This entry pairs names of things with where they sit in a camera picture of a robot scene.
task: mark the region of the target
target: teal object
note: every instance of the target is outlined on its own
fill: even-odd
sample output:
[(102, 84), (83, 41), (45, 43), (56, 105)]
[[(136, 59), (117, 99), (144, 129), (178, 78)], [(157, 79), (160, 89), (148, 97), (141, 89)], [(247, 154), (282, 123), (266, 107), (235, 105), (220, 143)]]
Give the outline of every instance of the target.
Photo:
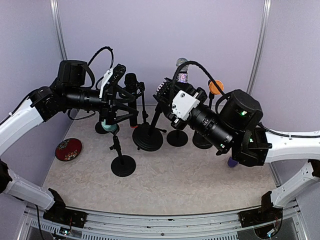
[(107, 132), (114, 132), (115, 130), (117, 130), (117, 124), (108, 125), (108, 124), (106, 124), (106, 120), (101, 122), (101, 126)]

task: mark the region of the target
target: orange object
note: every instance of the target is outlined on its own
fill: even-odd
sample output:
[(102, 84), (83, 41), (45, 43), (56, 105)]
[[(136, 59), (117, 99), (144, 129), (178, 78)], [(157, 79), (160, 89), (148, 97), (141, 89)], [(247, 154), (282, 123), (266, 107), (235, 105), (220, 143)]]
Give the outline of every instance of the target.
[[(215, 80), (215, 82), (218, 84), (218, 86), (221, 88), (221, 90), (223, 91), (225, 88), (224, 88), (224, 84), (219, 81), (219, 80)], [(209, 89), (210, 89), (210, 92), (214, 95), (219, 95), (221, 94), (218, 90), (218, 88), (214, 85), (214, 83), (211, 81), (209, 83)]]

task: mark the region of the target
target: purple object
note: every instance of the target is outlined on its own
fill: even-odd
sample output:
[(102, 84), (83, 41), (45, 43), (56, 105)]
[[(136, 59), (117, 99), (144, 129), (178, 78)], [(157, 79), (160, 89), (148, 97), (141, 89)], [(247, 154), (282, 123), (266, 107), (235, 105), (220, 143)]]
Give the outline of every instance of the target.
[(228, 159), (228, 166), (230, 168), (234, 168), (235, 166), (238, 165), (238, 162), (236, 160), (233, 160), (232, 157), (229, 157)]

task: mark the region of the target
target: robotic hand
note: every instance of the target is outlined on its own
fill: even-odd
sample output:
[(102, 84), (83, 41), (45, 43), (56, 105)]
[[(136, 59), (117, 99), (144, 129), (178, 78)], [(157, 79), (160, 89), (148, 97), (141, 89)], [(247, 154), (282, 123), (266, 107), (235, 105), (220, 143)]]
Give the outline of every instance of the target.
[[(92, 84), (85, 84), (86, 72)], [(105, 74), (101, 90), (91, 89), (95, 78), (84, 61), (65, 60), (60, 63), (58, 76), (50, 87), (44, 86), (28, 94), (19, 106), (0, 123), (0, 156), (25, 133), (48, 121), (58, 112), (71, 109), (99, 112), (99, 122), (112, 132), (117, 123), (137, 116), (138, 111), (127, 105), (135, 97), (118, 85), (126, 72), (124, 65), (118, 64)], [(128, 114), (117, 116), (117, 111)], [(12, 195), (18, 199), (33, 203), (46, 210), (45, 219), (70, 224), (70, 219), (77, 222), (77, 227), (84, 226), (86, 214), (66, 209), (60, 195), (53, 189), (44, 189), (15, 174), (7, 164), (0, 160), (0, 193)]]
[[(176, 82), (181, 68), (190, 64), (201, 68), (220, 90), (222, 97), (215, 105), (215, 112), (204, 105), (207, 94), (202, 88)], [(162, 112), (173, 128), (182, 130), (189, 125), (196, 130), (217, 148), (217, 155), (226, 154), (231, 149), (232, 159), (247, 167), (308, 159), (295, 176), (262, 196), (259, 209), (239, 213), (243, 227), (273, 221), (275, 216), (282, 218), (283, 207), (307, 186), (320, 181), (320, 131), (284, 133), (264, 127), (259, 123), (263, 112), (257, 100), (240, 89), (224, 93), (197, 62), (187, 61), (180, 65), (172, 79), (165, 78), (153, 95)], [(218, 112), (223, 100), (226, 103)]]

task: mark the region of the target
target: microphone grille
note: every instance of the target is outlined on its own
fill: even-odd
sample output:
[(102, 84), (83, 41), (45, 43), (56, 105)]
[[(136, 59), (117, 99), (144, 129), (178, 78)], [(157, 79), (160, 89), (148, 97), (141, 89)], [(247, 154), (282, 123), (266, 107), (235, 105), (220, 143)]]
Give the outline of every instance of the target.
[[(177, 61), (176, 61), (176, 67), (179, 67), (181, 64), (187, 62), (188, 60), (184, 57), (180, 57)], [(188, 71), (188, 67), (189, 66), (184, 66), (182, 69), (181, 69), (181, 72), (187, 72)]]

